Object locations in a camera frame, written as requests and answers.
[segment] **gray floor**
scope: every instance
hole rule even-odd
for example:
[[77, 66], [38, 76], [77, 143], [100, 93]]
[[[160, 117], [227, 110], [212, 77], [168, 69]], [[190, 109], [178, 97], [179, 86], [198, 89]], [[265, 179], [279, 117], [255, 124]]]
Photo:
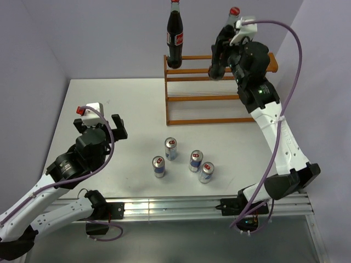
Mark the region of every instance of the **gray floor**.
[[113, 242], [94, 242], [86, 238], [84, 224], [71, 224], [38, 241], [30, 262], [318, 262], [304, 216], [273, 218], [251, 237], [229, 230], [229, 222], [129, 222], [121, 224], [125, 234]]

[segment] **red label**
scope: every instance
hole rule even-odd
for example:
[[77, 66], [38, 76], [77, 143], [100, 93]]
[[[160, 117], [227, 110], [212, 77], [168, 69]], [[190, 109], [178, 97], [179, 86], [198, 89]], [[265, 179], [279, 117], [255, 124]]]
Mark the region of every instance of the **red label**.
[[183, 44], [183, 32], [175, 36], [175, 45]]
[[169, 34], [167, 32], [167, 43], [170, 44], [171, 43], [171, 34]]

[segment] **wooden rack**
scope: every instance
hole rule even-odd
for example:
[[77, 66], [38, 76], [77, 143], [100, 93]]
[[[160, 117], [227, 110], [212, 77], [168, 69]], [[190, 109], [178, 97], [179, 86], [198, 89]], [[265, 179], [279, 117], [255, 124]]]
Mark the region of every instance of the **wooden rack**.
[[[273, 53], [268, 54], [270, 63], [267, 67], [267, 72], [277, 72], [278, 63], [275, 60]], [[210, 55], [204, 56], [182, 56], [183, 60], [204, 60], [211, 59]], [[167, 56], [163, 56], [163, 68], [165, 74], [165, 99], [166, 99], [166, 124], [167, 125], [186, 125], [186, 124], [213, 124], [213, 123], [236, 123], [236, 122], [253, 122], [253, 118], [223, 118], [223, 119], [187, 119], [187, 120], [170, 120], [169, 119], [169, 102], [177, 101], [209, 101], [209, 100], [238, 100], [238, 95], [210, 95], [210, 96], [168, 96], [167, 83], [168, 82], [181, 82], [181, 81], [210, 81], [207, 76], [207, 68], [189, 68], [189, 69], [168, 69]], [[226, 68], [226, 73], [230, 73], [230, 69]], [[190, 76], [190, 77], [169, 77], [169, 75], [187, 75], [187, 74], [206, 74], [206, 76]], [[224, 76], [224, 81], [233, 81], [233, 76]]]

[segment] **soda can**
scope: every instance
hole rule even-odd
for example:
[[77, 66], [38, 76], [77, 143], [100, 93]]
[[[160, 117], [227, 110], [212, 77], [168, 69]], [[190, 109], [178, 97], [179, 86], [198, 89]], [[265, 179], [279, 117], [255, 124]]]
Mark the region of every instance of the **soda can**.
[[200, 169], [203, 160], [203, 153], [200, 150], [195, 150], [190, 155], [189, 169], [190, 171], [197, 173]]
[[166, 158], [173, 161], [177, 157], [177, 141], [173, 137], [165, 140]]
[[165, 159], [162, 156], [156, 156], [152, 159], [152, 166], [157, 178], [162, 178], [165, 175]]
[[213, 163], [206, 162], [202, 165], [199, 175], [199, 181], [206, 184], [211, 180], [214, 171]]

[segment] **tabletop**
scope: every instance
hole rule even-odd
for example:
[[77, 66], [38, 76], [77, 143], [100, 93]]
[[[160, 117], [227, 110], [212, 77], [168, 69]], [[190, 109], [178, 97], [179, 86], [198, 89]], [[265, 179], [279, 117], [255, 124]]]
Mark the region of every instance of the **tabletop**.
[[[70, 82], [45, 167], [75, 143], [77, 106], [91, 102], [104, 105], [112, 129], [111, 115], [119, 114], [128, 139], [116, 142], [105, 169], [63, 198], [76, 198], [82, 188], [99, 190], [105, 198], [233, 195], [261, 179], [271, 156], [256, 123], [166, 126], [164, 79], [77, 79]], [[178, 157], [166, 160], [166, 175], [159, 179], [151, 161], [165, 156], [164, 141], [170, 136], [177, 140]], [[214, 164], [207, 184], [188, 168], [193, 150]]]

